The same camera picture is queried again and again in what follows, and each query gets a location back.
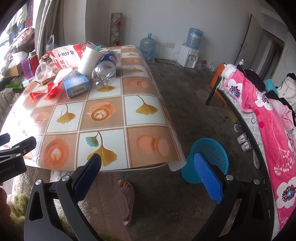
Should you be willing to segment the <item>person's foot in slipper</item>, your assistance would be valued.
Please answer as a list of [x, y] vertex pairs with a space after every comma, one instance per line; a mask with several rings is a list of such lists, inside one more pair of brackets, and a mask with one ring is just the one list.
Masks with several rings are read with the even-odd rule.
[[121, 188], [121, 192], [125, 197], [125, 201], [128, 206], [128, 215], [123, 219], [124, 226], [129, 226], [132, 221], [133, 205], [134, 205], [134, 188], [126, 180], [118, 180], [118, 185]]

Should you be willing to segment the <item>tall patterned roll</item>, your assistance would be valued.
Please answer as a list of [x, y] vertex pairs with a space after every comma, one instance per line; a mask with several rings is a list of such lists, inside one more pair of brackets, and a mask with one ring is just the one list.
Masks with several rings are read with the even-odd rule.
[[110, 19], [110, 38], [109, 44], [111, 47], [119, 46], [120, 44], [120, 29], [123, 13], [112, 13]]

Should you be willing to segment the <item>cardboard box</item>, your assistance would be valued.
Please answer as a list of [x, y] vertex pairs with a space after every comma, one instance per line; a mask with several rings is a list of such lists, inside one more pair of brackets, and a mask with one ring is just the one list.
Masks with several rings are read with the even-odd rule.
[[15, 65], [13, 66], [12, 68], [9, 68], [7, 71], [6, 71], [6, 75], [5, 77], [14, 77], [14, 76], [19, 76], [21, 75], [23, 72], [23, 69], [22, 69], [22, 65], [21, 63], [18, 64], [18, 65]]

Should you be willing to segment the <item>beige curtain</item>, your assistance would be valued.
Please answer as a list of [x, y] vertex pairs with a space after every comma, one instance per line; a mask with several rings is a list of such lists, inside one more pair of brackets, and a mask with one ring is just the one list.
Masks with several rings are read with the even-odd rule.
[[36, 19], [35, 50], [38, 59], [46, 53], [46, 44], [54, 35], [58, 47], [65, 44], [64, 38], [64, 3], [65, 1], [41, 1]]

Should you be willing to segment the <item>white paper cup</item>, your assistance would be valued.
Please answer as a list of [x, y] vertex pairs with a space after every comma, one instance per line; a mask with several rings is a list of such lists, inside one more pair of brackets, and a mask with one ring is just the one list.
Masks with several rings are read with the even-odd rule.
[[78, 72], [90, 76], [103, 56], [104, 54], [101, 52], [101, 46], [95, 48], [86, 47], [78, 67]]

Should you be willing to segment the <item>pink floral blanket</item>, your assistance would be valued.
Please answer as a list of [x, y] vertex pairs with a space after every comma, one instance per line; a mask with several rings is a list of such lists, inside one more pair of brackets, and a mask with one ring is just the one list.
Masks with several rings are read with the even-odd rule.
[[277, 210], [279, 232], [295, 209], [295, 137], [291, 110], [267, 98], [232, 64], [222, 72], [223, 88], [245, 113], [255, 113], [263, 142], [268, 173]]

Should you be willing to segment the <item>clear Pepsi plastic bottle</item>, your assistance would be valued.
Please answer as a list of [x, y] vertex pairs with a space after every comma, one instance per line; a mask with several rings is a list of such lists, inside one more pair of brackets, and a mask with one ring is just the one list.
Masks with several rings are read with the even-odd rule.
[[95, 66], [91, 73], [91, 78], [98, 86], [106, 86], [109, 79], [116, 73], [117, 53], [107, 51]]

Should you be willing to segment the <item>white water dispenser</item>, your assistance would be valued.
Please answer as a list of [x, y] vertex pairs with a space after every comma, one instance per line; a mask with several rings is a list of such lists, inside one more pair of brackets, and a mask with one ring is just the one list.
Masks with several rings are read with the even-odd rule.
[[200, 55], [199, 50], [194, 50], [182, 45], [177, 62], [185, 68], [195, 68]]

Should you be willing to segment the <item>white sneakers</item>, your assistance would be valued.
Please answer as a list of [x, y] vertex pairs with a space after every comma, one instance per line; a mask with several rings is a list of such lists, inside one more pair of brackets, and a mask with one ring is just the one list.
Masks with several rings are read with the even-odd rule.
[[240, 123], [234, 123], [234, 132], [240, 134], [240, 136], [237, 138], [237, 142], [238, 142], [238, 144], [241, 145], [241, 149], [244, 152], [252, 151], [253, 164], [256, 169], [259, 169], [260, 163], [259, 163], [258, 157], [257, 157], [255, 150], [253, 149], [253, 146], [247, 136], [247, 133], [243, 130]]

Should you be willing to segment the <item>water jug on dispenser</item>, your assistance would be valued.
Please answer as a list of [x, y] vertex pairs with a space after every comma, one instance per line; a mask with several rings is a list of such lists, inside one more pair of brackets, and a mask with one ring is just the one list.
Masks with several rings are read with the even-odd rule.
[[203, 35], [203, 31], [196, 28], [189, 28], [185, 46], [193, 50], [199, 50]]

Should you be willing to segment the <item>red wrapper scraps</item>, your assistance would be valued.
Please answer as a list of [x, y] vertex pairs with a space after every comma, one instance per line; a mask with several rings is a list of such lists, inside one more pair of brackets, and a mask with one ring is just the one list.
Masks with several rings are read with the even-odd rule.
[[59, 83], [50, 82], [47, 85], [46, 90], [44, 90], [43, 92], [31, 92], [30, 97], [32, 100], [35, 100], [37, 97], [41, 97], [41, 96], [44, 96], [45, 100], [52, 99], [59, 92], [60, 84], [61, 84], [61, 82], [59, 82]]

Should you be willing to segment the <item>white plastic bag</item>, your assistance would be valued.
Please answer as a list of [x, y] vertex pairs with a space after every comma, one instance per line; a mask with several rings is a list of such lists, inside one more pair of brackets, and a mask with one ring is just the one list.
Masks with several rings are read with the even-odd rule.
[[51, 35], [49, 38], [49, 41], [46, 43], [46, 52], [52, 51], [57, 48], [57, 45], [55, 44], [55, 36]]

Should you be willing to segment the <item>white tissue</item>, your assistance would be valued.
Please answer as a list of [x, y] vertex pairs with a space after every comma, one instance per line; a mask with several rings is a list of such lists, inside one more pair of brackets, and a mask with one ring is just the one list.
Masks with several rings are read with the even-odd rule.
[[67, 78], [67, 76], [73, 71], [72, 68], [67, 68], [67, 69], [61, 69], [58, 74], [56, 75], [53, 83], [55, 85], [59, 84], [62, 80]]

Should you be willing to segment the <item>green paper bag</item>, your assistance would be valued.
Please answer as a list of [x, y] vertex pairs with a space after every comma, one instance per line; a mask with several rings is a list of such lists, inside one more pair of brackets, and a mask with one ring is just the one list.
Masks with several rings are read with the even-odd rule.
[[20, 82], [18, 83], [11, 83], [5, 86], [5, 89], [22, 89], [22, 84]]

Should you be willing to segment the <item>blue white medicine box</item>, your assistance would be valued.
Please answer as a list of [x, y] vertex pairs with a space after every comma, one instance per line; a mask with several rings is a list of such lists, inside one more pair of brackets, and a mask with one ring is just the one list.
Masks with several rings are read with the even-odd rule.
[[63, 83], [68, 98], [73, 98], [90, 90], [89, 80], [85, 75], [79, 73], [78, 69], [73, 69], [72, 72], [64, 78]]

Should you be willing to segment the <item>red thermos bottle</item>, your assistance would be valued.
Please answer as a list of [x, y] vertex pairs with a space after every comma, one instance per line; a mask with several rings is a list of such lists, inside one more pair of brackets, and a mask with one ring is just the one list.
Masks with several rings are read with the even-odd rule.
[[28, 55], [28, 60], [30, 64], [30, 71], [33, 76], [35, 76], [36, 69], [39, 66], [39, 60], [36, 51], [32, 51]]

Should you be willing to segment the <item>patterned tablecloth on table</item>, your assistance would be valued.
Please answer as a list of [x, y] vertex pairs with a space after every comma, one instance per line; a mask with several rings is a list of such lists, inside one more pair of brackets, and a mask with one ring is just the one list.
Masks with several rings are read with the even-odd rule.
[[133, 45], [114, 48], [116, 77], [106, 85], [68, 98], [63, 85], [51, 98], [46, 87], [32, 82], [8, 114], [1, 133], [11, 148], [35, 137], [25, 164], [73, 171], [93, 154], [102, 171], [151, 169], [168, 164], [177, 171], [186, 158], [149, 67]]

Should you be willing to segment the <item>large blue water jug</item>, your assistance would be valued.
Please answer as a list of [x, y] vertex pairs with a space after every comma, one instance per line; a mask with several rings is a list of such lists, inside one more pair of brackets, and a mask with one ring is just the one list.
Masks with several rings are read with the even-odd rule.
[[147, 63], [154, 63], [157, 50], [157, 41], [152, 38], [152, 33], [141, 39], [139, 49]]

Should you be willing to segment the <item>purple plastic container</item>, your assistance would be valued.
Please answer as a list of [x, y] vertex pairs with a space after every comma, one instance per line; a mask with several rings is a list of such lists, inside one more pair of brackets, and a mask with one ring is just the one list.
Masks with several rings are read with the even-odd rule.
[[26, 79], [30, 79], [32, 77], [30, 62], [26, 58], [21, 62], [22, 70]]

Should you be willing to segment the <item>red white snack bag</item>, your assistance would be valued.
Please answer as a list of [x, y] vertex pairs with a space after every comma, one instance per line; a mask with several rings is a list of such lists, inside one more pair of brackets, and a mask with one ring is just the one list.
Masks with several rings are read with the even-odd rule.
[[60, 70], [79, 67], [83, 53], [81, 44], [58, 47], [48, 52], [49, 57]]

